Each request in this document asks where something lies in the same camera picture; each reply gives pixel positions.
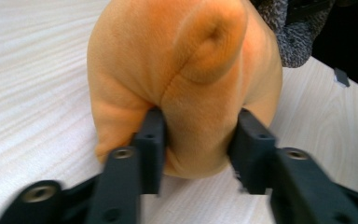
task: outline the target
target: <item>plush toy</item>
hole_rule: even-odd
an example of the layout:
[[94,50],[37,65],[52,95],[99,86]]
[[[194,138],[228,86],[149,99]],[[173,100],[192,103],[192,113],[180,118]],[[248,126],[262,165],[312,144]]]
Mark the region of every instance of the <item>plush toy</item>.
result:
[[242,107],[266,126],[282,87],[275,34],[248,0],[115,0],[89,40],[95,153],[126,146],[154,106],[168,128],[166,175],[228,164]]

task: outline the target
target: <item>wooden table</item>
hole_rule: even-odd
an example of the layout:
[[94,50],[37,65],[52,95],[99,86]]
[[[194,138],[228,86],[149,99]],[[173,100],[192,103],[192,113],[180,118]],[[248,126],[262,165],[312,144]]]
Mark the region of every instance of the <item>wooden table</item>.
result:
[[[101,172],[93,156],[86,48],[107,1],[0,2],[0,211],[43,179],[65,188]],[[270,130],[278,147],[310,152],[338,183],[358,191],[358,85],[342,88],[311,58],[284,69]],[[227,168],[200,180],[164,176],[142,196],[145,223],[273,223],[267,196],[240,194]]]

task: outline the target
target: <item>gray fabric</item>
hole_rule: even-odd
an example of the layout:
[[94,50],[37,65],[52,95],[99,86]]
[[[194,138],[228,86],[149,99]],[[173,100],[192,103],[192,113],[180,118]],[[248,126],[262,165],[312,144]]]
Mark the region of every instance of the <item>gray fabric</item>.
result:
[[312,43],[322,31],[330,7],[306,17],[303,21],[285,25],[288,0],[251,0],[263,20],[275,33],[284,67],[303,65],[312,53]]

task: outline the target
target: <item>stuffed animal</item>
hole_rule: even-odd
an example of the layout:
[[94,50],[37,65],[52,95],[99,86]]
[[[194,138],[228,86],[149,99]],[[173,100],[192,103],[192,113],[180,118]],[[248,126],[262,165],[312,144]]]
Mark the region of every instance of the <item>stuffed animal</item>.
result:
[[269,126],[282,87],[275,34],[248,0],[112,1],[89,39],[88,73],[98,159],[157,106],[164,173],[182,178],[227,167],[241,108]]

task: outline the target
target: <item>orange fabric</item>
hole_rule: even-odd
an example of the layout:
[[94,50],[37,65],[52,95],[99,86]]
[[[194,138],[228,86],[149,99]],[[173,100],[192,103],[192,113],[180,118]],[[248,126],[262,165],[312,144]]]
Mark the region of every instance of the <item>orange fabric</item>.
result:
[[223,170],[242,107],[266,126],[282,65],[275,35],[247,0],[115,0],[89,40],[89,90],[100,161],[127,145],[147,110],[167,121],[165,174]]

